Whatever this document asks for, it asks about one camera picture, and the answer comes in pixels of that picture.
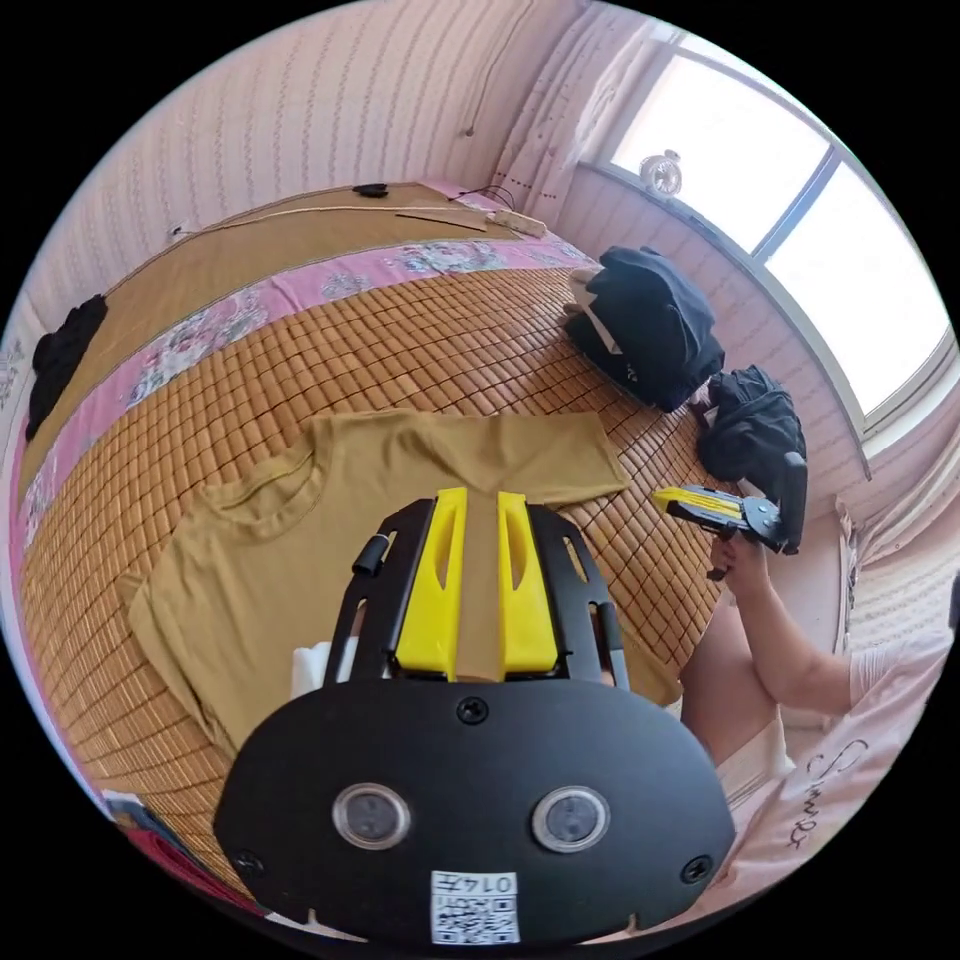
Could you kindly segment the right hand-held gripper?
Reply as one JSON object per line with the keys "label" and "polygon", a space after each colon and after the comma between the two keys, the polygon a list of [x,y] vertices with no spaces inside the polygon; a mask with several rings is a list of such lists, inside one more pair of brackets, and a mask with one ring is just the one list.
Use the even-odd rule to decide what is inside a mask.
{"label": "right hand-held gripper", "polygon": [[763,497],[739,497],[701,486],[670,486],[651,499],[666,514],[692,523],[713,536],[743,534],[777,554],[797,553],[797,523]]}

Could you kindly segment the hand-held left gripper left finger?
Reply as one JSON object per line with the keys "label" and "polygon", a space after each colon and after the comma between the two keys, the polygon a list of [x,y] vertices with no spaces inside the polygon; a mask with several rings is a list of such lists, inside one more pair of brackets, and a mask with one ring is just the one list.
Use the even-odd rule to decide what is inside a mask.
{"label": "hand-held left gripper left finger", "polygon": [[455,667],[466,515],[464,487],[438,491],[396,647],[402,669]]}

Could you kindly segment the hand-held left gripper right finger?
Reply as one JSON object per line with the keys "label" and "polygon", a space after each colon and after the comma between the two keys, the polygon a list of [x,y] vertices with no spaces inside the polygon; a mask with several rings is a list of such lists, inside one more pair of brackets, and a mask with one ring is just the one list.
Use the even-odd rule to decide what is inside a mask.
{"label": "hand-held left gripper right finger", "polygon": [[497,494],[499,640],[504,672],[551,672],[550,603],[524,495]]}

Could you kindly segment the person's right hand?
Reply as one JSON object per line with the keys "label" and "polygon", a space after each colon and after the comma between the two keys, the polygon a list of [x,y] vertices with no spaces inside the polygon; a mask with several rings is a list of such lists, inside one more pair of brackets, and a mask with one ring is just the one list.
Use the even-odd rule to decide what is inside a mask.
{"label": "person's right hand", "polygon": [[717,535],[711,547],[711,562],[723,573],[723,582],[737,603],[771,592],[767,550],[761,543],[741,533],[728,537]]}

